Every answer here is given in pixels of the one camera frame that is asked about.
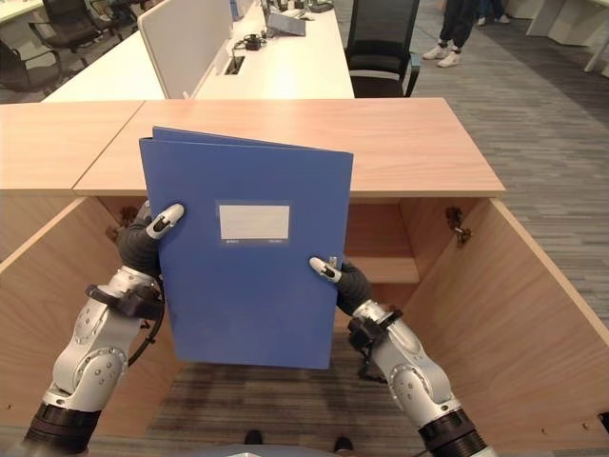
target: white sneaker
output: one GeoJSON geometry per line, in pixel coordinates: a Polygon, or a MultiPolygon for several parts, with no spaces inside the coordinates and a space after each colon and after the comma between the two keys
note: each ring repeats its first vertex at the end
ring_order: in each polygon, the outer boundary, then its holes
{"type": "Polygon", "coordinates": [[[436,47],[432,50],[429,50],[425,54],[422,55],[422,58],[425,60],[434,60],[434,59],[443,59],[448,55],[448,46],[445,48],[440,45],[436,45],[436,47]]]}
{"type": "Polygon", "coordinates": [[[448,67],[455,67],[461,61],[461,53],[456,53],[451,50],[446,57],[444,57],[440,62],[438,62],[438,67],[442,67],[443,69],[447,69],[448,67]]]}

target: desk surface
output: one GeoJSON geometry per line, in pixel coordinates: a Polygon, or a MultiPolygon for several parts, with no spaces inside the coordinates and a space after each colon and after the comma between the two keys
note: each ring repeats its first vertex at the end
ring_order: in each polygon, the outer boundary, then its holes
{"type": "Polygon", "coordinates": [[[136,31],[54,91],[44,102],[164,98],[142,35],[136,31]]]}
{"type": "Polygon", "coordinates": [[[10,19],[36,10],[43,6],[42,0],[10,0],[0,3],[0,24],[10,19]]]}
{"type": "MultiPolygon", "coordinates": [[[[306,37],[278,37],[259,51],[237,51],[246,59],[238,75],[212,69],[196,98],[283,99],[353,98],[343,44],[334,11],[313,14],[306,37]]],[[[226,49],[265,27],[257,2],[234,23],[226,49]]],[[[108,51],[45,102],[84,100],[162,100],[163,91],[139,31],[108,51]]]]}
{"type": "Polygon", "coordinates": [[[145,195],[138,140],[150,136],[153,126],[353,152],[352,196],[504,191],[446,102],[417,98],[146,102],[74,190],[145,195]]]}
{"type": "Polygon", "coordinates": [[[0,192],[71,193],[141,105],[0,105],[0,192]]]}
{"type": "MultiPolygon", "coordinates": [[[[239,74],[212,72],[195,98],[354,98],[334,10],[310,15],[315,20],[307,21],[306,37],[281,36],[258,51],[236,51],[246,57],[239,74]]],[[[235,23],[229,48],[264,28],[262,9],[254,2],[235,23]]]]}

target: chair backrest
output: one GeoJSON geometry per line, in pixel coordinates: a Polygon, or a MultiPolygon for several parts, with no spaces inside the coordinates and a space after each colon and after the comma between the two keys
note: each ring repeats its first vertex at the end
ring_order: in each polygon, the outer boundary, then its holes
{"type": "Polygon", "coordinates": [[[19,56],[0,41],[0,84],[10,89],[13,84],[26,85],[28,70],[19,56]]]}
{"type": "Polygon", "coordinates": [[[419,0],[354,0],[345,50],[350,70],[404,77],[419,0]]]}
{"type": "Polygon", "coordinates": [[[43,0],[51,23],[65,25],[89,20],[85,0],[43,0]]]}

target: blue folder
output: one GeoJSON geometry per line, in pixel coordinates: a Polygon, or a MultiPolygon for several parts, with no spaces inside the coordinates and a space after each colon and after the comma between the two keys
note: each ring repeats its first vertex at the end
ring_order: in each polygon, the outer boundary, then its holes
{"type": "Polygon", "coordinates": [[[178,357],[327,368],[337,292],[307,261],[342,262],[352,154],[157,128],[140,149],[153,214],[187,209],[159,248],[178,357]]]}

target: robotic arm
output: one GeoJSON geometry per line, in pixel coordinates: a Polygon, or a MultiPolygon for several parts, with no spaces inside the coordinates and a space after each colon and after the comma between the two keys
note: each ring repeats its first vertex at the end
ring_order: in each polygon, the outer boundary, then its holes
{"type": "Polygon", "coordinates": [[[417,335],[371,298],[363,273],[345,262],[343,270],[317,257],[309,265],[339,291],[338,307],[353,317],[349,342],[379,367],[391,396],[419,429],[434,457],[496,457],[452,393],[446,373],[425,353],[417,335]]]}
{"type": "Polygon", "coordinates": [[[87,288],[89,298],[55,361],[50,387],[24,442],[10,455],[79,455],[87,450],[112,392],[161,325],[165,304],[157,288],[157,245],[183,214],[181,205],[173,205],[149,222],[149,206],[142,207],[120,240],[124,264],[107,285],[87,288]],[[154,328],[129,358],[129,347],[146,320],[155,321],[154,328]]]}

